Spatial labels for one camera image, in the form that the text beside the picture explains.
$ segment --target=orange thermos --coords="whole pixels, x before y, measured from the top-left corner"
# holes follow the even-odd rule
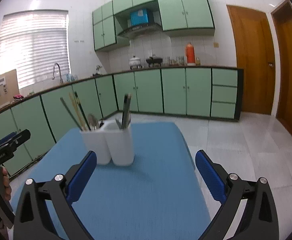
[[[194,46],[189,42],[185,47],[188,66],[196,66]]]

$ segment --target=blue table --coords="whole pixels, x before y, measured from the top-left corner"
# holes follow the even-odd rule
[[[198,239],[210,223],[194,163],[174,123],[132,124],[135,159],[129,167],[97,166],[73,208],[96,240]],[[71,129],[30,174],[36,182],[65,174],[87,150]],[[23,185],[12,206],[16,210]],[[48,201],[60,237],[68,239]]]

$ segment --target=range hood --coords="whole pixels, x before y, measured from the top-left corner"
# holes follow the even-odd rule
[[[155,22],[152,23],[140,23],[138,25],[134,25],[128,27],[118,34],[118,36],[126,37],[130,40],[133,38],[143,35],[143,34],[152,34],[158,31],[162,31],[163,28]]]

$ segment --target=window blind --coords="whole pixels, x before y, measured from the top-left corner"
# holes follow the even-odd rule
[[[3,17],[0,28],[0,74],[17,69],[19,88],[52,78],[58,63],[70,73],[68,11],[34,10]],[[58,79],[58,68],[55,77]]]

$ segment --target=white utensil holder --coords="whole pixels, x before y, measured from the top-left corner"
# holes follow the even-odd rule
[[[134,161],[130,125],[127,129],[120,130],[116,121],[108,121],[101,127],[105,134],[108,149],[113,163],[117,166],[129,166]]]
[[[88,151],[93,151],[97,156],[97,164],[106,165],[111,156],[105,138],[105,133],[98,129],[96,131],[80,131],[82,139]]]

